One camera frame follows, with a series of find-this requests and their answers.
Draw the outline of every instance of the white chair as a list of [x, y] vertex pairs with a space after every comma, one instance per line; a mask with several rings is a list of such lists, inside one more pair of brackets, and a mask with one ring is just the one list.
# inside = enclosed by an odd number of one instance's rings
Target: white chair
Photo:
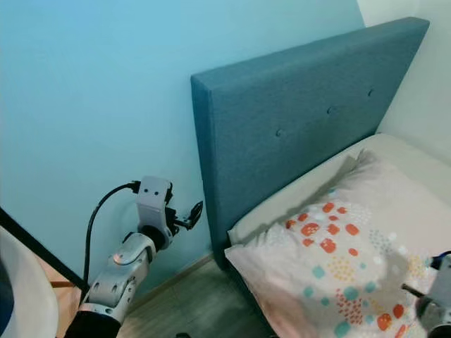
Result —
[[35, 255], [0, 226], [0, 259], [8, 273], [14, 309], [1, 338], [54, 338], [58, 303]]

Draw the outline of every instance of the upholstered headboard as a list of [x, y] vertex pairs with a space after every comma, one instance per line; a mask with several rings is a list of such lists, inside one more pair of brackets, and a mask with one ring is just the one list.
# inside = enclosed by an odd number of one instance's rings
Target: upholstered headboard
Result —
[[405, 18], [192, 76], [216, 261], [264, 199], [373, 134], [429, 22]]

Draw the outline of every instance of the bed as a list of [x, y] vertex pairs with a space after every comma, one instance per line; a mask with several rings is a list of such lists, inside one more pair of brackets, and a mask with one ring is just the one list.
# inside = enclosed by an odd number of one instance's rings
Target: bed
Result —
[[[214, 258], [257, 301], [225, 251], [301, 213], [356, 166], [362, 149], [451, 206], [449, 167], [400, 139], [375, 134], [428, 26], [405, 18], [192, 76]], [[338, 327], [335, 336], [348, 330]]]

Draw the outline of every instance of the black bar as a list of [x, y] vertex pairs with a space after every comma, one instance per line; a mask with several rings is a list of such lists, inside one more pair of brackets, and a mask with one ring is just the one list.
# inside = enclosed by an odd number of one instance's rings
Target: black bar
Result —
[[78, 311], [64, 338], [116, 338], [121, 324], [109, 315]]
[[55, 255], [39, 243], [31, 234], [21, 227], [14, 219], [0, 207], [0, 226], [21, 241], [28, 249], [33, 251], [42, 260], [62, 274], [67, 280], [72, 282], [82, 292], [89, 290], [89, 285], [83, 281], [76, 273], [64, 265]]
[[424, 293], [422, 293], [418, 290], [415, 290], [413, 287], [410, 287], [409, 285], [407, 285], [405, 283], [401, 285], [401, 289], [406, 290], [407, 292], [410, 292], [415, 297], [418, 297], [418, 298], [424, 297]]

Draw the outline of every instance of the patterned pillowcase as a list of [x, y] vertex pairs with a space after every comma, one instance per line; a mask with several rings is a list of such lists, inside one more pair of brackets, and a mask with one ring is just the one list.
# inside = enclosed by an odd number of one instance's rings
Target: patterned pillowcase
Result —
[[[428, 290], [427, 258], [446, 250], [449, 220], [449, 207], [364, 151], [318, 203], [226, 256], [282, 338], [424, 337], [400, 287]], [[425, 242], [431, 230], [445, 239]]]

